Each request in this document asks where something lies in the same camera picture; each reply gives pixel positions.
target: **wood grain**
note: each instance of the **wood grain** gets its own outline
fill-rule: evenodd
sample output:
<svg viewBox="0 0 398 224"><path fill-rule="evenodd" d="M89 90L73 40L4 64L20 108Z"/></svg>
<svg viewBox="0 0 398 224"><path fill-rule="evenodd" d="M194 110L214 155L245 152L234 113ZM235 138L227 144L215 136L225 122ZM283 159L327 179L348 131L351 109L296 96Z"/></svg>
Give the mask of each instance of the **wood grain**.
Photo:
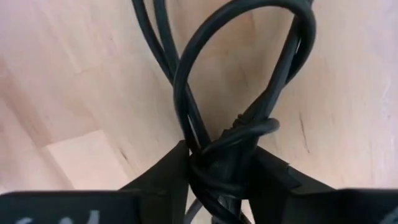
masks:
<svg viewBox="0 0 398 224"><path fill-rule="evenodd" d="M167 1L180 53L227 1ZM333 187L397 188L398 3L313 8L314 50L272 113L280 130L260 145ZM265 89L291 19L256 9L202 50L190 84L212 138ZM130 0L2 0L0 88L2 192L116 189L182 138Z"/></svg>

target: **coiled cord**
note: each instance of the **coiled cord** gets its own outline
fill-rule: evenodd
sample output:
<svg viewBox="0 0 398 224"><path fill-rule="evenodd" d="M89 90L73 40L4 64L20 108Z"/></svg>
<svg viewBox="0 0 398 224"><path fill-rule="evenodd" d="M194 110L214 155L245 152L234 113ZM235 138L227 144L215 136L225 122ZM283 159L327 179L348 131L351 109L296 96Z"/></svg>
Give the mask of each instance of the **coiled cord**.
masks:
<svg viewBox="0 0 398 224"><path fill-rule="evenodd" d="M154 0L160 45L149 22L143 0L132 0L142 33L173 86L174 106L192 151L189 183L197 197L188 210L190 223L201 204L213 215L213 223L248 223L241 213L241 200L248 197L244 173L257 147L259 137L279 127L269 118L276 101L289 81L307 60L315 40L315 18L308 0L231 0L215 11L194 33L178 57L165 0ZM283 7L294 15L292 26L267 88L221 137L211 141L187 83L193 63L216 31L238 15L265 6ZM217 169L227 169L220 174Z"/></svg>

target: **wood plank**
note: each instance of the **wood plank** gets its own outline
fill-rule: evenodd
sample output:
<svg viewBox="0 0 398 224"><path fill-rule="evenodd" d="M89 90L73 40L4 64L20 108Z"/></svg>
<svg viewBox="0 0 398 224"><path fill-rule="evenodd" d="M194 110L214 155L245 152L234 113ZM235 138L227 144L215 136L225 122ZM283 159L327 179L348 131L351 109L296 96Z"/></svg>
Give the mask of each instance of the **wood plank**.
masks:
<svg viewBox="0 0 398 224"><path fill-rule="evenodd" d="M131 55L86 71L71 85L98 125L126 155L135 177L182 138L171 87L159 69L148 64L145 58Z"/></svg>
<svg viewBox="0 0 398 224"><path fill-rule="evenodd" d="M0 194L63 189L70 189L68 181L0 99Z"/></svg>
<svg viewBox="0 0 398 224"><path fill-rule="evenodd" d="M102 130L46 147L78 190L117 190L131 181L126 161Z"/></svg>
<svg viewBox="0 0 398 224"><path fill-rule="evenodd" d="M0 71L8 77L1 91L23 125L29 123L24 113L35 114L26 130L39 147L97 129L79 96L63 88L80 69L54 34L52 20L36 1L0 5Z"/></svg>

